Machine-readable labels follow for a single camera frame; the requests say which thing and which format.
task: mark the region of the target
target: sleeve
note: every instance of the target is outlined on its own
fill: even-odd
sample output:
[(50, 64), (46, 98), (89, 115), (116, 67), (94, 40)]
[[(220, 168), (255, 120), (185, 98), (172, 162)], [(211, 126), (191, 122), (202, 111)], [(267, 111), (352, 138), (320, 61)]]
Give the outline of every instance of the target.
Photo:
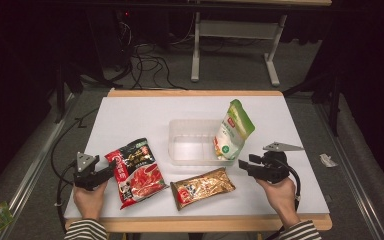
[(83, 219), (71, 224), (64, 239), (106, 240), (107, 231), (104, 226), (97, 221), (93, 219)]
[(289, 229), (283, 231), (279, 235), (279, 240), (287, 239), (322, 239), (319, 231), (313, 224), (313, 221), (308, 220), (305, 222), (300, 222), (290, 227)]

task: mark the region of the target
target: transparent plastic bin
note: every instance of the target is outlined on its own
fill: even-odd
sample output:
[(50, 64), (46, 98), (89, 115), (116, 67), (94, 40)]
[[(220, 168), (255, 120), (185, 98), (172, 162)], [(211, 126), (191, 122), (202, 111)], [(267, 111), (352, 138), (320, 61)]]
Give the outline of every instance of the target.
[(168, 152), (180, 166), (231, 166), (234, 160), (217, 158), (213, 139), (222, 120), (176, 119), (169, 123)]

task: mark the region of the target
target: white table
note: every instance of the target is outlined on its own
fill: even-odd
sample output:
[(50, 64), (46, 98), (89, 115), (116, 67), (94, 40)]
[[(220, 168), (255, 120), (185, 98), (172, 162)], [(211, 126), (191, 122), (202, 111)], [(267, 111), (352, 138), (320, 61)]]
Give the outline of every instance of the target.
[[(166, 183), (213, 170), (215, 166), (175, 166), (169, 161), (168, 124), (172, 119), (223, 119), (231, 100), (242, 102), (256, 130), (239, 158), (263, 155), (274, 141), (302, 146), (285, 99), (277, 91), (111, 91), (102, 100), (85, 153), (99, 155), (97, 169), (108, 165), (105, 155), (146, 137)], [(288, 163), (301, 178), (300, 217), (313, 219), (319, 230), (332, 226), (329, 209), (305, 151), (287, 152)], [(169, 188), (120, 210), (114, 178), (105, 192), (101, 222), (109, 232), (271, 231), (281, 222), (263, 189), (236, 162), (227, 167), (236, 190), (198, 201), (178, 211)], [(72, 197), (65, 211), (67, 225), (79, 219)]]

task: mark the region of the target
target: red snack bag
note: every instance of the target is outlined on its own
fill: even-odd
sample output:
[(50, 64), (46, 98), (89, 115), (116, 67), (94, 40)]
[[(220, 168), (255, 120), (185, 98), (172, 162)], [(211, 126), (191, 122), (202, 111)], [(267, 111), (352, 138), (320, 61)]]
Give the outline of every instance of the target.
[(146, 138), (137, 139), (105, 155), (116, 161), (114, 176), (122, 202), (121, 209), (167, 188)]

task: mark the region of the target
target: person's hand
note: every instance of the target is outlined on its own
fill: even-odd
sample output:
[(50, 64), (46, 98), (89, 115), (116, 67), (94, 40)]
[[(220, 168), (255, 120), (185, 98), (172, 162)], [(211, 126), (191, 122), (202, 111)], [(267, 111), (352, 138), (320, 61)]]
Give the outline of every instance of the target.
[(73, 187), (74, 203), (80, 211), (83, 219), (90, 218), (99, 220), (101, 209), (104, 205), (104, 191), (108, 181), (99, 185), (94, 191)]
[(255, 181), (263, 187), (270, 206), (279, 215), (285, 229), (300, 222), (295, 211), (295, 184), (290, 178), (285, 178), (276, 184), (260, 179)]

